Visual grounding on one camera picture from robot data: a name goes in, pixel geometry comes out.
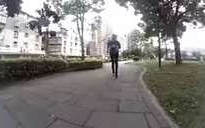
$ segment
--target curb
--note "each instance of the curb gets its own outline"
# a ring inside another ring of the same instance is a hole
[[[143,81],[143,76],[146,73],[146,68],[142,67],[143,71],[140,73],[139,80],[140,84],[142,85],[143,91],[146,93],[149,100],[152,102],[152,104],[159,110],[163,118],[167,121],[167,123],[170,125],[171,128],[180,128],[173,120],[168,116],[167,112],[161,107],[159,104],[157,98],[152,94],[152,92],[148,89],[148,86]]]

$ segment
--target shrub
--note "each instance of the shrub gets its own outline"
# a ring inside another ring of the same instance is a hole
[[[100,60],[71,61],[69,68],[73,70],[89,70],[102,68],[103,62]]]
[[[132,57],[132,59],[133,59],[134,61],[139,61],[139,60],[140,60],[140,57],[134,56],[134,57]]]
[[[87,70],[102,67],[102,61],[9,60],[0,61],[0,80],[30,79],[64,70]]]

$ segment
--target white building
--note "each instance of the white building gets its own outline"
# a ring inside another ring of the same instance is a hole
[[[61,53],[63,56],[81,56],[82,49],[78,33],[75,30],[57,32],[56,37],[61,37]]]
[[[28,25],[34,19],[35,17],[25,12],[14,18],[7,17],[6,9],[0,7],[0,53],[42,53],[41,36]]]

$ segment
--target jogger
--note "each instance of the jogger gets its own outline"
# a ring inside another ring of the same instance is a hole
[[[115,77],[118,77],[118,58],[120,43],[117,41],[117,35],[112,35],[112,40],[108,42],[108,49],[110,50],[111,69]]]

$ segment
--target lawn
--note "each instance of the lawn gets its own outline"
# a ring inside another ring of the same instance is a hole
[[[205,63],[139,64],[147,68],[145,83],[180,127],[205,128]]]

